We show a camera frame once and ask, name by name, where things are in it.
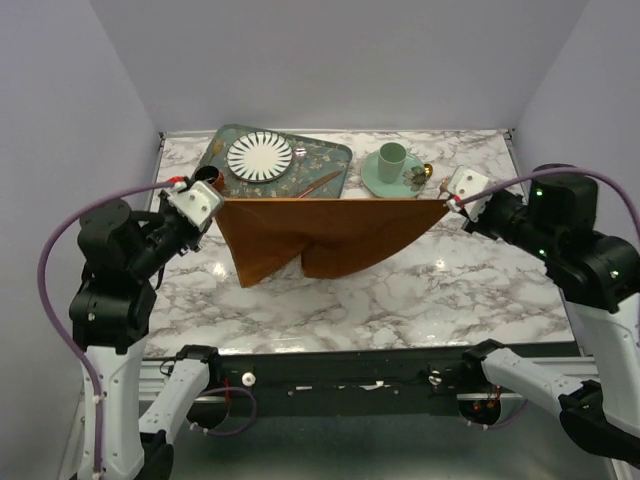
white wall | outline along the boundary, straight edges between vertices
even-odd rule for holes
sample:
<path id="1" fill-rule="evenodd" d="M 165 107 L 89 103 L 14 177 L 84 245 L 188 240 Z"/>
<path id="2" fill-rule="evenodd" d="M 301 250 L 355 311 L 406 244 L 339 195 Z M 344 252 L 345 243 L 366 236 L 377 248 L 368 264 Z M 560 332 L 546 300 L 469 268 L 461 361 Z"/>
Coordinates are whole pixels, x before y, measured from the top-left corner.
<path id="1" fill-rule="evenodd" d="M 591 0 L 518 124 L 522 171 L 562 162 L 617 179 L 640 208 L 640 2 Z M 600 188 L 597 227 L 636 241 L 626 210 Z"/>
<path id="2" fill-rule="evenodd" d="M 80 367 L 39 304 L 38 255 L 90 199 L 151 180 L 159 139 L 86 0 L 4 0 L 0 61 L 0 478 L 53 480 Z M 63 318 L 81 267 L 69 234 L 49 269 Z"/>
<path id="3" fill-rule="evenodd" d="M 513 127 L 586 0 L 91 0 L 163 131 Z"/>

green saucer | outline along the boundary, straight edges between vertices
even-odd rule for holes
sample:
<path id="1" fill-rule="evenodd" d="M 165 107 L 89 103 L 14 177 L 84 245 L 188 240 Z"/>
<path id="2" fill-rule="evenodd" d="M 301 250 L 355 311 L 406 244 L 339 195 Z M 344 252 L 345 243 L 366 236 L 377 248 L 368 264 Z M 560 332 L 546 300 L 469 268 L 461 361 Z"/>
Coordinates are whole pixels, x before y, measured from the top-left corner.
<path id="1" fill-rule="evenodd" d="M 404 172 L 413 167 L 424 168 L 422 161 L 412 153 L 407 152 L 402 171 L 393 183 L 384 183 L 378 178 L 378 151 L 369 154 L 362 162 L 362 182 L 376 197 L 381 198 L 413 198 L 417 197 L 424 185 L 418 190 L 411 190 L 410 185 L 405 185 Z"/>

orange fabric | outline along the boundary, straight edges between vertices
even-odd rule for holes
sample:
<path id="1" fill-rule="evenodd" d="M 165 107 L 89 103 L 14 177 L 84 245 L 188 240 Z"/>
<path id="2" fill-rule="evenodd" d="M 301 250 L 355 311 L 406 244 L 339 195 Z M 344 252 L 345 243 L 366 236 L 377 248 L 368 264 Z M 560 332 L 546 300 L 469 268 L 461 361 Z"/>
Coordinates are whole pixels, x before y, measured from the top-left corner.
<path id="1" fill-rule="evenodd" d="M 442 200 L 227 199 L 216 220 L 250 287 L 302 255 L 307 277 L 337 278 L 375 265 L 446 213 Z"/>

striped plate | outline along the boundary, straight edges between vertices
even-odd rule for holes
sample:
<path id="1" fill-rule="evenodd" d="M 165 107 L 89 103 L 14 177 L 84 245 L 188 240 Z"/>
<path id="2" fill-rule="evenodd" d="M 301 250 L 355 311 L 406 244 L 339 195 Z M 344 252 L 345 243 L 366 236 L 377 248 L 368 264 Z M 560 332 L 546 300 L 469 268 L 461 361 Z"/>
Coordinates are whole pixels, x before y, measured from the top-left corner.
<path id="1" fill-rule="evenodd" d="M 269 182 L 282 175 L 293 159 L 289 143 L 272 132 L 249 133 L 233 142 L 227 154 L 231 172 L 247 182 Z"/>

marble countertop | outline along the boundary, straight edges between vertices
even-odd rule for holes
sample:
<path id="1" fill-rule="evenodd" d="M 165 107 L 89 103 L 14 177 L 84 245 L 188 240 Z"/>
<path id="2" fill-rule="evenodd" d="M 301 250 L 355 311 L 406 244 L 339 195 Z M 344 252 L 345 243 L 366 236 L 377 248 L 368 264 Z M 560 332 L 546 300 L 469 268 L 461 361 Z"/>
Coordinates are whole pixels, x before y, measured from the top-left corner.
<path id="1" fill-rule="evenodd" d="M 362 160 L 396 141 L 434 167 L 421 192 L 467 165 L 498 180 L 515 176 L 500 132 L 327 132 L 303 135 L 343 143 L 353 161 L 343 198 L 369 197 Z M 191 175 L 211 137 L 168 138 L 159 179 Z M 147 354 L 171 355 L 184 344 L 222 353 L 365 350 L 501 342 L 573 340 L 557 288 L 539 260 L 460 229 L 446 215 L 409 247 L 354 275 L 304 278 L 299 259 L 243 289 L 214 224 L 202 250 L 172 260 L 151 317 Z"/>

